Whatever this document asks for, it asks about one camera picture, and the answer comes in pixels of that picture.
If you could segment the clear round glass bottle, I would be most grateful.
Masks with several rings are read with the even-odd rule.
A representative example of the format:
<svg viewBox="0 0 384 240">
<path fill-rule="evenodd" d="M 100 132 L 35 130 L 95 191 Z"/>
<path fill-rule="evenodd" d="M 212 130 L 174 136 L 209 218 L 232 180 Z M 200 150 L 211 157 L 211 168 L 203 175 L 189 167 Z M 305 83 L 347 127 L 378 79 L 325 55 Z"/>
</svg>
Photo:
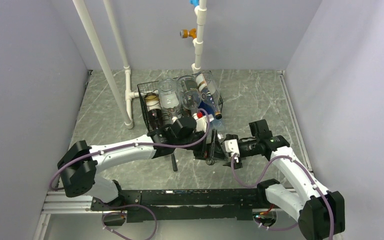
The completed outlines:
<svg viewBox="0 0 384 240">
<path fill-rule="evenodd" d="M 174 123 L 182 108 L 177 82 L 173 78 L 159 80 L 157 90 L 161 107 L 168 113 L 170 122 Z"/>
</svg>

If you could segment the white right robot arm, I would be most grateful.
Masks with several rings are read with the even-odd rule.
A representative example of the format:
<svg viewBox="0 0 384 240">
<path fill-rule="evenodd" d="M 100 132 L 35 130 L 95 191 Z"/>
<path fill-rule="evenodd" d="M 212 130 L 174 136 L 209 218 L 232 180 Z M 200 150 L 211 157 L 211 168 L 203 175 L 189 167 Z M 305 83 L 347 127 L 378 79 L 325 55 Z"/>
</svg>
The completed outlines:
<svg viewBox="0 0 384 240">
<path fill-rule="evenodd" d="M 261 155 L 268 160 L 256 183 L 246 184 L 237 174 L 235 180 L 245 188 L 255 188 L 256 203 L 267 208 L 279 207 L 295 221 L 307 240 L 332 240 L 346 229 L 345 199 L 339 191 L 330 191 L 320 183 L 296 156 L 290 143 L 282 136 L 274 136 L 266 120 L 249 123 L 251 137 L 239 139 L 226 134 L 222 142 L 229 155 L 231 169 L 241 158 Z M 294 192 L 287 190 L 276 179 L 263 181 L 268 168 L 274 165 L 286 177 Z"/>
</svg>

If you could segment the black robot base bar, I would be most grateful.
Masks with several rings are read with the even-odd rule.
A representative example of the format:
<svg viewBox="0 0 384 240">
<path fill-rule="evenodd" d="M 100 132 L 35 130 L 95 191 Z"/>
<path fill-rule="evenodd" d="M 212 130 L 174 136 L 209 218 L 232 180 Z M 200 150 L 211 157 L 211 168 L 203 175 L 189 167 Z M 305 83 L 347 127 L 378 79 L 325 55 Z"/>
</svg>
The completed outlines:
<svg viewBox="0 0 384 240">
<path fill-rule="evenodd" d="M 273 208 L 261 187 L 225 189 L 122 190 L 103 203 L 93 197 L 94 212 L 125 211 L 127 223 L 157 220 L 236 219 L 251 221 Z"/>
</svg>

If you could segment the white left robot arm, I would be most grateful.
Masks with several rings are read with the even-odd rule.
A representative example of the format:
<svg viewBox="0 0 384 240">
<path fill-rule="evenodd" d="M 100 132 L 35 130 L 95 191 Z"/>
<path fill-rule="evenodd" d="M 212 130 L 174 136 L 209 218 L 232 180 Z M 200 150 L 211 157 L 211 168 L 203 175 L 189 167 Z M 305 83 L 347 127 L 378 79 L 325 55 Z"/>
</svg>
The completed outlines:
<svg viewBox="0 0 384 240">
<path fill-rule="evenodd" d="M 175 149 L 200 151 L 210 137 L 213 120 L 212 115 L 181 117 L 139 137 L 107 145 L 89 146 L 84 140 L 78 141 L 58 162 L 56 174 L 66 197 L 92 196 L 117 210 L 124 203 L 122 188 L 100 172 L 137 160 L 169 156 Z"/>
</svg>

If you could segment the clear bottle black gold label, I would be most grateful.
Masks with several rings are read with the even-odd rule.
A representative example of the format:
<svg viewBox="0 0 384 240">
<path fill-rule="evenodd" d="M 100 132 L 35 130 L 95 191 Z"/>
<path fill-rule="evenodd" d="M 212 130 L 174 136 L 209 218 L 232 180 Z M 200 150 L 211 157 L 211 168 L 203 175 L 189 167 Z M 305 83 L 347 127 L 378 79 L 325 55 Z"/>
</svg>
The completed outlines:
<svg viewBox="0 0 384 240">
<path fill-rule="evenodd" d="M 212 166 L 216 163 L 216 143 L 217 143 L 217 130 L 212 129 L 211 130 L 211 136 L 209 138 L 210 142 L 206 144 L 204 156 L 205 156 L 205 163 L 208 166 Z"/>
</svg>

